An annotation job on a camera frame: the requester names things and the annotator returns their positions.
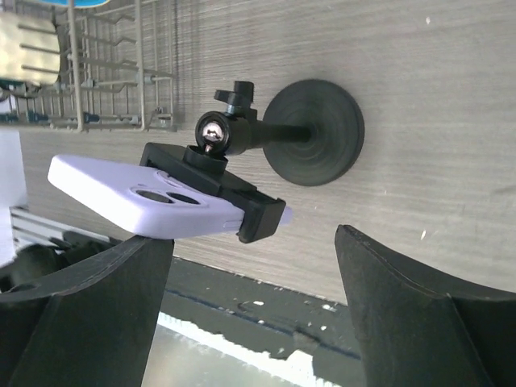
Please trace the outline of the black round-base phone holder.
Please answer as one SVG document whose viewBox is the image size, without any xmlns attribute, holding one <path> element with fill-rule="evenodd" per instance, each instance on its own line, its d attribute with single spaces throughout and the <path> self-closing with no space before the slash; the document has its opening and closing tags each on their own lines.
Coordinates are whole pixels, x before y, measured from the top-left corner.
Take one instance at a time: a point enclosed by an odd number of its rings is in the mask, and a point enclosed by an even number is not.
<svg viewBox="0 0 516 387">
<path fill-rule="evenodd" d="M 147 143 L 140 165 L 166 172 L 187 186 L 221 198 L 243 211 L 239 241 L 253 243 L 273 235 L 286 203 L 260 192 L 226 170 L 227 158 L 260 148 L 284 180 L 301 186 L 325 185 L 343 176 L 364 144 L 364 116 L 356 100 L 330 81 L 307 79 L 282 89 L 263 118 L 252 108 L 254 85 L 235 81 L 214 99 L 224 111 L 208 111 L 187 147 Z"/>
</svg>

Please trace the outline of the purple-cased phone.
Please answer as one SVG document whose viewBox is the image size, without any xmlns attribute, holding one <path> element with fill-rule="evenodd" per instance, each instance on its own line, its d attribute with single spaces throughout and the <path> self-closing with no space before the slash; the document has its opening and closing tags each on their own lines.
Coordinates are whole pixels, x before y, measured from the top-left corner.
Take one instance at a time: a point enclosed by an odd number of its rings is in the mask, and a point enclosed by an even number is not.
<svg viewBox="0 0 516 387">
<path fill-rule="evenodd" d="M 52 158 L 48 181 L 117 227 L 153 239 L 237 232 L 244 211 L 159 169 L 84 156 Z"/>
</svg>

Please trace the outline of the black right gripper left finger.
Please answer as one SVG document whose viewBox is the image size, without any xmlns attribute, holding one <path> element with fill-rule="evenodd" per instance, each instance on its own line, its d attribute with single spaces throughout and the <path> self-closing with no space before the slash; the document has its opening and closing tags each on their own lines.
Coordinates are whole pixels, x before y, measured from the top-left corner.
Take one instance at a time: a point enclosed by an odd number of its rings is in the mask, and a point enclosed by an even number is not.
<svg viewBox="0 0 516 387">
<path fill-rule="evenodd" d="M 173 250 L 134 236 L 69 258 L 36 247 L 2 266 L 2 385 L 140 385 Z"/>
</svg>

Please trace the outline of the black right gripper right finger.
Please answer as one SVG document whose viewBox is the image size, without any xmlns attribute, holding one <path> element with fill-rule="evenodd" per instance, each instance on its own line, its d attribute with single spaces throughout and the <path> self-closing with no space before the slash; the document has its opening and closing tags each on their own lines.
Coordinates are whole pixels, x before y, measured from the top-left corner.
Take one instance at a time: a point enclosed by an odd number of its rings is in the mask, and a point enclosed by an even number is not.
<svg viewBox="0 0 516 387">
<path fill-rule="evenodd" d="M 515 295 L 396 252 L 349 225 L 340 276 L 369 386 L 512 386 Z"/>
</svg>

